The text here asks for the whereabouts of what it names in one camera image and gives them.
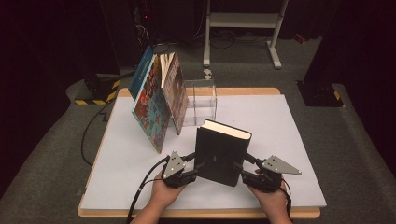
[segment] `transparent plastic container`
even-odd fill
[[[183,126],[201,126],[205,119],[216,120],[217,95],[213,79],[185,80],[189,105]]]

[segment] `standing book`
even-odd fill
[[[169,55],[162,54],[160,57],[162,65],[161,89],[169,106],[177,134],[180,134],[186,116],[187,106],[189,105],[183,73],[177,53],[170,53]]]
[[[139,65],[134,72],[134,76],[132,77],[131,85],[129,86],[128,90],[131,93],[132,98],[136,100],[136,96],[139,93],[143,81],[145,80],[146,75],[152,65],[152,61],[154,58],[154,52],[151,46],[148,46],[140,60]]]
[[[188,105],[177,54],[156,55],[148,47],[129,91],[134,98],[134,117],[161,153],[169,119],[173,120],[177,134],[180,134]]]
[[[161,89],[160,58],[154,55],[150,64],[136,96],[132,113],[151,144],[161,153],[171,116]]]
[[[240,173],[234,163],[242,166],[250,139],[247,131],[206,119],[196,134],[194,166],[205,163],[198,176],[235,187]]]

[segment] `human hand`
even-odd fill
[[[151,198],[148,204],[155,205],[163,211],[176,200],[177,196],[184,188],[186,188],[187,185],[179,187],[178,189],[169,188],[163,182],[161,175],[162,172],[159,172],[155,176],[155,179],[157,180],[153,182]]]
[[[151,197],[148,204],[132,220],[131,224],[155,224],[158,222],[163,211],[172,204],[180,192],[186,188],[168,188],[161,178],[162,172],[155,176],[152,184]]]
[[[280,187],[286,190],[285,183],[283,181]],[[259,200],[262,211],[267,215],[272,224],[291,223],[286,210],[286,195],[280,189],[272,193],[263,193],[251,186],[248,186],[248,188]]]

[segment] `black book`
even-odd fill
[[[194,166],[205,163],[198,176],[235,187],[240,173],[234,163],[242,166],[250,139],[249,132],[206,119],[196,135]]]

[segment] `white metal stand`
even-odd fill
[[[211,13],[210,0],[207,0],[206,33],[204,48],[204,67],[210,66],[210,28],[211,27],[246,27],[246,28],[273,28],[274,34],[267,46],[276,69],[282,67],[277,56],[275,44],[279,30],[285,16],[289,0],[283,0],[279,13]]]

